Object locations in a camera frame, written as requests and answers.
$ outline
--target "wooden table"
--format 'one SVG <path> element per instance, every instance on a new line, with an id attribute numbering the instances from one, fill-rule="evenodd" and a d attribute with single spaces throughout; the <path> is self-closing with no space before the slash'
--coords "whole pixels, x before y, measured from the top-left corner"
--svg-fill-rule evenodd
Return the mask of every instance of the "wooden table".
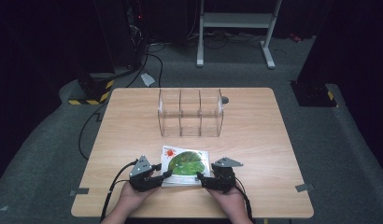
<path id="1" fill-rule="evenodd" d="M 75 217 L 100 217 L 108 188 L 128 162 L 145 155 L 160 163 L 162 147 L 206 150 L 211 162 L 229 157 L 244 163 L 235 176 L 244 184 L 254 217 L 312 217 L 308 193 L 276 97 L 267 88 L 220 88 L 224 105 L 220 137 L 162 137 L 157 116 L 160 89 L 116 89 L 112 92 L 78 194 Z M 132 167 L 120 179 L 128 179 Z M 115 188 L 107 211 L 119 198 Z M 225 217 L 201 187 L 160 188 L 132 217 Z"/>

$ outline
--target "wrist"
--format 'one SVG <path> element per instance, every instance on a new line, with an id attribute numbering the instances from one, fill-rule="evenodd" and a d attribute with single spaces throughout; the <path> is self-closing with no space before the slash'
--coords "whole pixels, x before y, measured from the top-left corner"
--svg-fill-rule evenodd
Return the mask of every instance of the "wrist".
<path id="1" fill-rule="evenodd" d="M 116 210 L 116 207 L 107 215 L 101 224 L 122 224 L 127 219 L 128 215 Z"/>
<path id="2" fill-rule="evenodd" d="M 129 202 L 127 202 L 127 200 L 123 200 L 122 197 L 120 197 L 119 201 L 116 203 L 112 210 L 112 212 L 123 215 L 124 217 L 130 216 L 133 211 L 134 209 L 129 204 Z"/>
<path id="3" fill-rule="evenodd" d="M 236 216 L 229 216 L 232 224 L 252 224 L 247 214 L 240 214 Z"/>

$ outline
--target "acrylic divider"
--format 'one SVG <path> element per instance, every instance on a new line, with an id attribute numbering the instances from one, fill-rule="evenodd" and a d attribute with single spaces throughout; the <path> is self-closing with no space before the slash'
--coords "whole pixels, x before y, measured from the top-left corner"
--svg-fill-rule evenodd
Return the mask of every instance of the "acrylic divider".
<path id="1" fill-rule="evenodd" d="M 218 137 L 223 121 L 220 89 L 160 90 L 158 118 L 163 137 Z"/>

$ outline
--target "cable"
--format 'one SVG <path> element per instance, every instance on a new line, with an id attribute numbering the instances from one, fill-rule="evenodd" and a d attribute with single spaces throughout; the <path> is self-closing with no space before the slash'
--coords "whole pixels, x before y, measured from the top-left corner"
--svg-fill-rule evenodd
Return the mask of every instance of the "cable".
<path id="1" fill-rule="evenodd" d="M 136 81 L 136 78 L 139 76 L 139 74 L 145 68 L 145 65 L 146 65 L 147 61 L 148 61 L 148 56 L 145 57 L 145 61 L 143 62 L 143 64 L 142 64 L 141 68 L 139 69 L 139 71 L 136 73 L 136 76 L 134 77 L 134 79 L 125 88 L 129 88 Z"/>
<path id="2" fill-rule="evenodd" d="M 199 35 L 198 34 L 194 34 L 193 36 L 190 36 L 189 38 L 188 38 L 188 40 L 190 41 L 190 40 L 193 40 L 194 38 L 196 38 L 196 37 L 198 37 Z"/>
<path id="3" fill-rule="evenodd" d="M 160 74 L 159 74 L 159 88 L 161 88 L 162 87 L 163 61 L 159 57 L 157 57 L 156 55 L 153 55 L 153 54 L 147 54 L 147 56 L 151 56 L 151 57 L 156 58 L 157 60 L 159 60 L 160 64 L 162 65 L 160 68 Z"/>
<path id="4" fill-rule="evenodd" d="M 112 76 L 112 77 L 95 77 L 94 80 L 95 81 L 111 81 L 111 80 L 114 80 L 114 79 L 119 78 L 119 77 L 126 77 L 126 76 L 134 73 L 138 68 L 139 68 L 139 65 L 137 65 L 135 68 L 133 68 L 130 71 L 126 71 L 126 72 L 117 74 L 117 75 Z"/>
<path id="5" fill-rule="evenodd" d="M 207 41 L 204 42 L 204 46 L 208 49 L 222 49 L 229 43 L 229 38 L 226 35 L 213 35 L 211 38 L 207 38 L 206 40 L 212 40 L 212 41 L 225 41 L 223 45 L 213 48 L 210 47 L 208 44 L 206 44 Z"/>
<path id="6" fill-rule="evenodd" d="M 119 180 L 119 181 L 117 181 L 117 182 L 115 183 L 115 185 L 119 184 L 120 182 L 128 182 L 128 181 L 130 181 L 130 180 Z"/>
<path id="7" fill-rule="evenodd" d="M 250 219 L 250 221 L 253 223 L 253 217 L 252 217 L 252 208 L 250 207 L 250 201 L 249 201 L 249 198 L 247 196 L 247 193 L 245 192 L 245 188 L 244 188 L 244 185 L 241 183 L 241 181 L 236 177 L 235 178 L 238 183 L 241 185 L 241 188 L 239 188 L 237 185 L 235 185 L 234 187 L 236 189 L 238 189 L 238 191 L 240 191 L 240 193 L 242 194 L 242 196 L 244 197 L 244 200 L 245 200 L 245 206 L 247 208 L 247 214 L 248 214 L 248 217 Z"/>
<path id="8" fill-rule="evenodd" d="M 247 39 L 245 39 L 245 40 L 236 40 L 236 39 L 232 40 L 232 38 L 237 38 L 237 37 L 247 37 Z M 228 36 L 228 38 L 229 38 L 230 43 L 251 43 L 251 42 L 262 40 L 263 35 L 251 35 L 251 36 L 232 35 L 232 36 Z"/>
<path id="9" fill-rule="evenodd" d="M 104 207 L 102 208 L 102 214 L 101 214 L 101 221 L 100 222 L 102 222 L 105 219 L 105 217 L 106 217 L 106 210 L 107 210 L 107 206 L 109 205 L 110 196 L 112 196 L 113 189 L 115 188 L 117 183 L 121 182 L 121 181 L 118 182 L 117 179 L 119 178 L 119 176 L 121 175 L 121 173 L 125 169 L 127 169 L 131 165 L 136 165 L 137 162 L 138 162 L 138 160 L 135 160 L 135 161 L 132 161 L 132 162 L 126 164 L 124 167 L 121 168 L 121 170 L 119 170 L 119 172 L 117 173 L 116 177 L 113 179 L 113 182 L 110 185 L 109 191 L 107 192 L 107 196 L 106 196 L 106 199 L 105 199 Z"/>
<path id="10" fill-rule="evenodd" d="M 192 23 L 192 28 L 191 28 L 191 31 L 190 31 L 189 34 L 188 34 L 188 38 L 191 36 L 192 31 L 194 30 L 195 22 L 197 21 L 197 11 L 198 11 L 197 8 L 198 8 L 198 4 L 197 4 L 197 0 L 195 0 L 194 22 Z"/>
<path id="11" fill-rule="evenodd" d="M 134 25 L 130 25 L 130 31 L 131 31 L 131 41 L 133 41 L 133 44 L 134 44 L 134 47 L 137 47 L 139 46 L 140 42 L 141 42 L 141 39 L 142 39 L 142 33 L 141 31 L 139 30 L 139 28 L 137 28 L 136 26 Z"/>
<path id="12" fill-rule="evenodd" d="M 146 69 L 146 68 L 143 68 L 143 71 L 144 71 L 145 73 L 149 74 L 149 71 L 148 71 L 148 69 Z"/>
<path id="13" fill-rule="evenodd" d="M 160 49 L 156 49 L 156 50 L 154 50 L 154 51 L 148 51 L 148 53 L 156 53 L 156 52 L 159 52 L 160 50 L 165 49 L 167 43 L 163 42 L 163 43 L 157 43 L 157 44 L 150 44 L 149 47 L 151 47 L 151 46 L 156 46 L 156 45 L 163 45 L 163 47 L 160 48 Z"/>
<path id="14" fill-rule="evenodd" d="M 287 55 L 287 51 L 283 49 L 274 49 L 274 52 L 281 52 L 283 55 Z"/>
<path id="15" fill-rule="evenodd" d="M 88 161 L 89 158 L 84 155 L 83 151 L 81 150 L 81 136 L 83 135 L 83 132 L 84 132 L 84 129 L 86 128 L 86 125 L 87 123 L 90 121 L 90 119 L 92 118 L 92 116 L 96 115 L 96 121 L 97 122 L 100 122 L 102 121 L 102 119 L 100 119 L 100 116 L 101 116 L 101 113 L 98 113 L 98 111 L 103 108 L 105 105 L 107 105 L 107 102 L 105 102 L 104 104 L 102 104 L 101 106 L 98 107 L 98 109 L 96 109 L 90 116 L 89 118 L 86 120 L 86 122 L 84 122 L 83 124 L 83 127 L 81 128 L 80 130 L 80 133 L 78 135 L 78 152 L 80 152 L 80 155 L 86 160 Z"/>

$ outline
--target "gray carpet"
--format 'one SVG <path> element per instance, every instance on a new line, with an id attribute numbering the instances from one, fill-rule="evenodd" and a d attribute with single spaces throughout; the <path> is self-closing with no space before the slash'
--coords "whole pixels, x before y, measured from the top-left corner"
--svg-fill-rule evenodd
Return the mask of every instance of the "gray carpet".
<path id="1" fill-rule="evenodd" d="M 297 79 L 314 39 L 296 44 L 274 38 L 270 44 L 277 68 L 266 67 L 258 41 L 208 49 L 205 66 L 195 66 L 196 47 L 152 46 L 163 61 L 162 87 L 269 87 L 274 90 L 315 215 L 291 223 L 383 224 L 383 171 L 364 142 L 335 85 L 328 85 L 338 107 L 300 107 L 290 81 Z M 223 42 L 206 41 L 209 47 Z M 160 63 L 149 57 L 149 74 L 158 87 Z M 134 75 L 116 79 L 113 89 L 127 86 Z M 30 134 L 0 180 L 0 224 L 98 223 L 99 218 L 73 217 L 74 197 L 87 162 L 78 152 L 78 137 L 99 105 L 69 105 L 76 81 L 59 92 L 63 104 Z M 134 87 L 146 87 L 139 77 Z M 88 122 L 81 147 L 88 156 L 100 122 Z M 193 220 L 134 220 L 135 223 L 193 223 Z M 290 223 L 269 219 L 269 223 Z"/>

